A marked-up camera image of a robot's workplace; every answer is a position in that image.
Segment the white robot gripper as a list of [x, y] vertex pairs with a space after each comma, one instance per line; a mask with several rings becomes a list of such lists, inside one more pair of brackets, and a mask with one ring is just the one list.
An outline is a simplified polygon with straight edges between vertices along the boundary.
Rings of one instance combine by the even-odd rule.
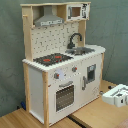
[[122, 107], [128, 105], [128, 86], [119, 84], [102, 95], [102, 100], [110, 105]]

